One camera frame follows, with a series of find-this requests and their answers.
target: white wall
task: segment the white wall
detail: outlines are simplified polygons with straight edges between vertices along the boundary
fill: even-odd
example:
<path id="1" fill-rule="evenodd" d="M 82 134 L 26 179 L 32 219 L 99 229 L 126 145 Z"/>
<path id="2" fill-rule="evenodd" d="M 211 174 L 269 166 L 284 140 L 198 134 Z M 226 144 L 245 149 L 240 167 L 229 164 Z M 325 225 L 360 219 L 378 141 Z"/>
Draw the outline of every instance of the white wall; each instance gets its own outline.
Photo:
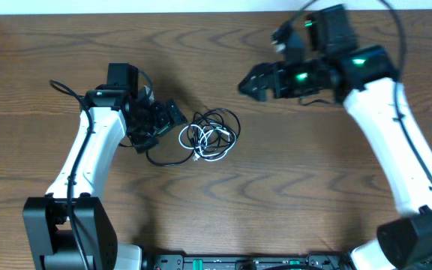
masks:
<path id="1" fill-rule="evenodd" d="M 1 14 L 100 14 L 164 12 L 291 11 L 308 0 L 0 0 Z M 397 9 L 432 9 L 432 0 L 389 0 Z M 325 0 L 311 10 L 344 3 L 353 10 L 377 10 L 377 0 Z"/>

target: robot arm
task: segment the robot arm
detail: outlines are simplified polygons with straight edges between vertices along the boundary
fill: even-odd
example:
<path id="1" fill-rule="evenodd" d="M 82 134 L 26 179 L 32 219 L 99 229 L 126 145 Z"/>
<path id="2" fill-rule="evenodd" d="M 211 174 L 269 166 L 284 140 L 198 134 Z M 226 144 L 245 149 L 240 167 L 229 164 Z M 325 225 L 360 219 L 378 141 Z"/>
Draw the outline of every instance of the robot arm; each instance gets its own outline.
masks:
<path id="1" fill-rule="evenodd" d="M 109 64 L 106 85 L 86 93 L 84 101 L 93 131 L 73 178 L 72 208 L 80 244 L 90 269 L 140 269 L 142 250 L 118 243 L 102 206 L 110 164 L 121 140 L 128 136 L 138 153 L 158 144 L 158 138 L 186 122 L 173 100 L 154 100 L 152 88 L 137 91 L 138 70 L 129 64 Z M 78 134 L 61 172 L 44 197 L 28 198 L 23 219 L 36 269 L 82 269 L 71 230 L 56 225 L 70 218 L 68 176 L 86 137 L 89 122 L 81 113 Z"/>
<path id="2" fill-rule="evenodd" d="M 94 131 L 76 171 L 73 197 L 88 194 L 102 201 L 111 160 L 119 143 L 126 136 L 126 122 L 121 110 L 93 107 L 89 111 L 94 120 Z M 46 192 L 46 195 L 51 194 L 53 198 L 66 198 L 68 176 L 88 129 L 86 114 L 82 112 L 79 118 L 79 131 L 66 163 Z"/>
<path id="3" fill-rule="evenodd" d="M 405 218 L 419 214 L 423 206 L 432 209 L 432 186 L 395 121 L 394 84 L 389 78 L 370 82 L 364 91 L 351 91 L 343 105 L 363 130 L 388 179 L 396 210 Z M 404 124 L 432 174 L 432 151 L 411 113 L 403 86 L 398 87 Z"/>
<path id="4" fill-rule="evenodd" d="M 406 240 L 393 238 L 377 239 L 357 247 L 351 253 L 352 261 L 357 269 L 392 270 L 410 266 L 413 263 L 432 257 L 432 211 L 426 213 L 428 219 L 422 219 L 420 211 L 424 207 L 432 210 L 432 186 L 416 160 L 403 131 L 395 121 L 395 108 L 392 79 L 383 78 L 366 85 L 366 90 L 351 91 L 343 102 L 346 111 L 356 120 L 367 137 L 382 169 L 386 174 L 394 197 L 396 210 L 406 220 L 395 221 L 404 224 L 405 221 L 421 226 L 387 228 Z M 404 91 L 398 91 L 400 111 L 405 115 L 404 124 L 418 152 L 422 156 L 432 175 L 432 151 L 416 124 Z"/>
<path id="5" fill-rule="evenodd" d="M 275 98 L 302 98 L 322 89 L 334 92 L 368 138 L 388 178 L 400 220 L 378 228 L 377 240 L 356 248 L 350 255 L 356 269 L 402 269 L 432 257 L 432 151 L 408 106 L 402 85 L 394 100 L 395 70 L 381 46 L 359 49 L 342 5 L 311 13 L 306 18 L 313 50 L 319 57 L 304 60 L 304 48 L 290 23 L 271 37 L 284 61 L 256 65 L 238 90 L 257 101 L 266 101 L 266 90 Z M 416 151 L 412 150 L 402 122 Z"/>

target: brown wooden surface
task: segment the brown wooden surface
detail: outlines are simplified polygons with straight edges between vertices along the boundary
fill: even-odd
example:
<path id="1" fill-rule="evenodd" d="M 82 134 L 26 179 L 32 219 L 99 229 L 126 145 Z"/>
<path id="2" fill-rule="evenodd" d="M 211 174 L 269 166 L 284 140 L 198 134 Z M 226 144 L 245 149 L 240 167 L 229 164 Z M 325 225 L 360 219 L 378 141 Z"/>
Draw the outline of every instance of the brown wooden surface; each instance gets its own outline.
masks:
<path id="1" fill-rule="evenodd" d="M 432 11 L 402 12 L 406 93 L 432 146 Z M 120 242 L 189 254 L 347 251 L 398 217 L 389 186 L 356 123 L 334 106 L 257 103 L 236 91 L 251 67 L 280 59 L 269 35 L 290 13 L 0 16 L 0 269 L 32 268 L 21 211 L 62 168 L 79 123 L 77 103 L 104 83 L 109 62 L 130 62 L 189 117 L 226 107 L 241 119 L 220 162 L 160 168 L 119 149 L 104 205 Z M 385 12 L 352 12 L 363 44 L 396 56 Z M 154 158 L 187 154 L 176 131 Z"/>

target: green terminal block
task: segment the green terminal block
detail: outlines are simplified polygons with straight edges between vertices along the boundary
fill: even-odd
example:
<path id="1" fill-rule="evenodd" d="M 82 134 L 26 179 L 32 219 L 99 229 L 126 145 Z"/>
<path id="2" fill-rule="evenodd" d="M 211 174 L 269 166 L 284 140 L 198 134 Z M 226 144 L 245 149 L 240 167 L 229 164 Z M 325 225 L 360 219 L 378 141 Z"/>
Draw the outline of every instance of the green terminal block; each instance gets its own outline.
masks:
<path id="1" fill-rule="evenodd" d="M 293 259 L 289 261 L 290 265 L 298 265 L 301 264 L 301 262 L 299 262 L 297 259 Z M 301 270 L 300 268 L 292 268 L 291 270 Z"/>
<path id="2" fill-rule="evenodd" d="M 193 261 L 193 270 L 203 270 L 203 260 L 195 259 Z"/>

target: tangled cable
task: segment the tangled cable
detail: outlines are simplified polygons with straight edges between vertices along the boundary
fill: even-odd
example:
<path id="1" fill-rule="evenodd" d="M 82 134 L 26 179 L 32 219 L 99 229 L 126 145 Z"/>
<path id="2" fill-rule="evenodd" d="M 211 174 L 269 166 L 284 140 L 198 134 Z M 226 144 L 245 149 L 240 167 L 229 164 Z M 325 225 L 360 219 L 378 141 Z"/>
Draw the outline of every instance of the tangled cable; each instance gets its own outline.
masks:
<path id="1" fill-rule="evenodd" d="M 238 123 L 238 131 L 234 131 L 227 125 L 227 122 L 224 121 L 224 117 L 218 112 L 229 113 L 234 117 Z M 183 142 L 182 138 L 184 133 L 186 133 L 189 145 Z M 149 157 L 149 151 L 146 152 L 146 157 L 152 164 L 165 167 L 183 164 L 191 157 L 193 157 L 194 161 L 197 161 L 199 158 L 206 161 L 219 161 L 233 148 L 240 133 L 241 123 L 239 122 L 238 116 L 228 109 L 211 109 L 204 114 L 195 112 L 193 121 L 181 130 L 178 137 L 181 146 L 191 150 L 188 157 L 173 163 L 158 163 Z"/>

